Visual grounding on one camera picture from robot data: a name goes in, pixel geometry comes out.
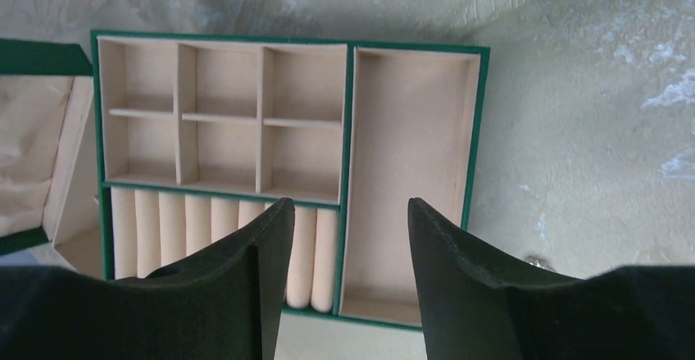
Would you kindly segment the green jewelry box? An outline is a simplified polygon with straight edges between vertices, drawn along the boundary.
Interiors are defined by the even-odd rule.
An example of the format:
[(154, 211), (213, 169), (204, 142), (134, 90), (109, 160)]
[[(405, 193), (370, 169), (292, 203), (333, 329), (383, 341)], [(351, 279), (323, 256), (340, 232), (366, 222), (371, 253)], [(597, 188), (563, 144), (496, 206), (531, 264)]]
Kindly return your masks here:
[(1, 42), (1, 254), (100, 278), (93, 67), (74, 43)]

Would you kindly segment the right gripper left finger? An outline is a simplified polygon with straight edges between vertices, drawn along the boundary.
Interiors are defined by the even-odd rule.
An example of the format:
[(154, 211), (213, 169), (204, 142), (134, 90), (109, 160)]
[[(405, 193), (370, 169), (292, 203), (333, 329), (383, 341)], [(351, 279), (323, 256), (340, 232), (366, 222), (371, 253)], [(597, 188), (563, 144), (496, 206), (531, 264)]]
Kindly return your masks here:
[(144, 278), (1, 270), (4, 359), (272, 359), (293, 244), (282, 198), (234, 233)]

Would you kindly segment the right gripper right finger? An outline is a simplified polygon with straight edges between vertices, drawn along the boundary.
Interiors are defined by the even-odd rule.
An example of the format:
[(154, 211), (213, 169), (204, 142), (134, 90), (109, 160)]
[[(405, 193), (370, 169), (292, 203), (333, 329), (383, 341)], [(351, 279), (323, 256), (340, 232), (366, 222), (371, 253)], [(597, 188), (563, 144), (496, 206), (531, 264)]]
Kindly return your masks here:
[(511, 256), (421, 198), (408, 232), (430, 359), (691, 359), (693, 266), (582, 280)]

